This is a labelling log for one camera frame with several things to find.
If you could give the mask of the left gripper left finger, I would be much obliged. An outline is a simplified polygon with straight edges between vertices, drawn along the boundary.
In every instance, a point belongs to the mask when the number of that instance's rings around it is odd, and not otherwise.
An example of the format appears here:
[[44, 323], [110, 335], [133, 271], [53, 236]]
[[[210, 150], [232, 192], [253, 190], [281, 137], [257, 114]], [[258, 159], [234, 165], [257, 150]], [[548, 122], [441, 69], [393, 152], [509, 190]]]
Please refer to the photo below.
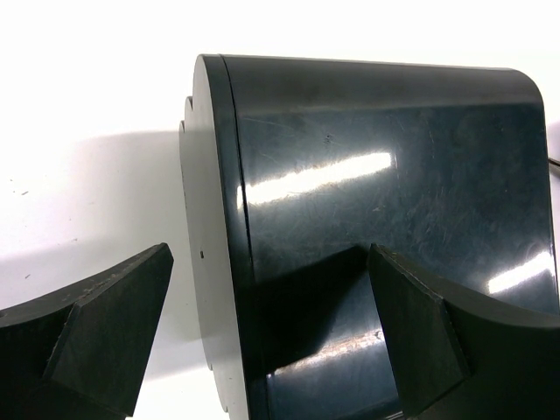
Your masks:
[[127, 419], [171, 280], [165, 243], [1, 311], [3, 419]]

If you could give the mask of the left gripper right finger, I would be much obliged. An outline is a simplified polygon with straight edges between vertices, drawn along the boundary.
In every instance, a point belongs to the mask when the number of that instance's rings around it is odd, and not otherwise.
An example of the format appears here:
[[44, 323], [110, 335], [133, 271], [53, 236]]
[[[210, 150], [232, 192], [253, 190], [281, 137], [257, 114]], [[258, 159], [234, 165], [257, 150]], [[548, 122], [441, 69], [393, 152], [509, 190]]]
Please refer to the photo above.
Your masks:
[[368, 272], [407, 419], [557, 419], [559, 318], [434, 275], [379, 245]]

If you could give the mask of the black drawer cabinet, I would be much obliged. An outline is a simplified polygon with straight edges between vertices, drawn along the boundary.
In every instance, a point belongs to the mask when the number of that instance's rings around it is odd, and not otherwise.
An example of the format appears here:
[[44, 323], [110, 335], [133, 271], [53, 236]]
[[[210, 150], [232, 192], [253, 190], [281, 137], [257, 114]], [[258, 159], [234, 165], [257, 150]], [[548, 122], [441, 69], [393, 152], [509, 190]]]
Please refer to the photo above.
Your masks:
[[201, 55], [179, 152], [200, 335], [232, 419], [401, 416], [372, 244], [559, 312], [543, 98], [524, 73]]

